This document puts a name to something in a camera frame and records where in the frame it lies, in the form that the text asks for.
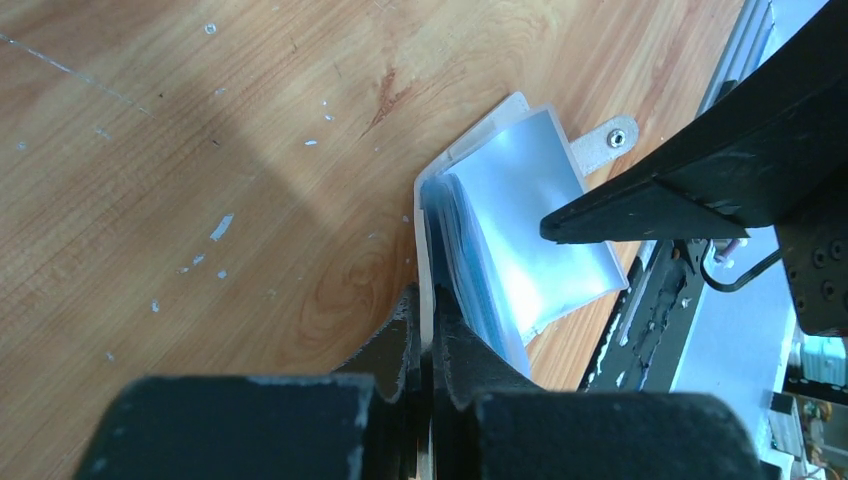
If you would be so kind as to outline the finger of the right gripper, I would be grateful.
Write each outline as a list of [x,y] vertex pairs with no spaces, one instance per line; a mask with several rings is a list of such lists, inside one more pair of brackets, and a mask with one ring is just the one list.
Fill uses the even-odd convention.
[[720,101],[632,168],[545,216],[542,238],[740,238],[847,166],[847,5],[826,3]]

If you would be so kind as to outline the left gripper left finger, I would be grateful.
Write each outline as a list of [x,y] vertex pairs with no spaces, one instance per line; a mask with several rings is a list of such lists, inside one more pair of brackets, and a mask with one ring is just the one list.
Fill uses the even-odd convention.
[[324,375],[159,375],[111,401],[78,479],[409,479],[419,290]]

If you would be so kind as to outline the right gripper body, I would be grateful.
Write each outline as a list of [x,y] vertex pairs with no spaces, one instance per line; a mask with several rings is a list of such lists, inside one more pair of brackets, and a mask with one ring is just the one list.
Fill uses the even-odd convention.
[[775,225],[801,330],[847,335],[847,180],[812,191]]

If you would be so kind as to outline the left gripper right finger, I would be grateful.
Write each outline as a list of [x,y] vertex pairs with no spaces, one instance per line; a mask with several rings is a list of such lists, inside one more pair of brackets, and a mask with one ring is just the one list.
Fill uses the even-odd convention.
[[433,453],[439,479],[758,479],[741,422],[692,393],[545,390],[434,292]]

